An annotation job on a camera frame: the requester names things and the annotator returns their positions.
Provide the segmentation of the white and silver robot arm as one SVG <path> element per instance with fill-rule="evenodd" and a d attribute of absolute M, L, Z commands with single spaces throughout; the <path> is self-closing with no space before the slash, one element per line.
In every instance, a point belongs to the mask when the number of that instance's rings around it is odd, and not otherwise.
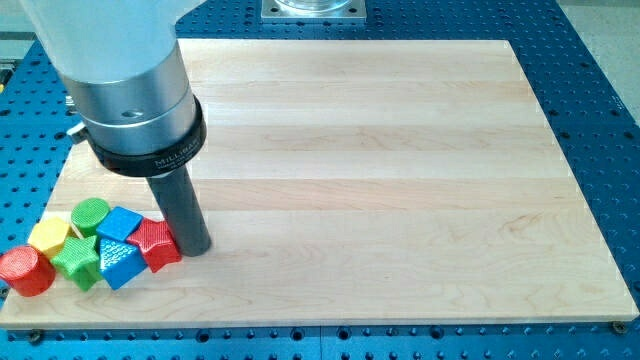
<path fill-rule="evenodd" d="M 21 0 L 72 97 L 96 157 L 153 177 L 184 166 L 206 137 L 176 23 L 201 0 Z"/>

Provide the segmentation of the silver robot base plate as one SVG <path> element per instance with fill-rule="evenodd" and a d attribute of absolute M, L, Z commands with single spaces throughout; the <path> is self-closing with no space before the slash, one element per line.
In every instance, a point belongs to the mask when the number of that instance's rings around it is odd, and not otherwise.
<path fill-rule="evenodd" d="M 365 21 L 365 0 L 262 0 L 266 22 Z"/>

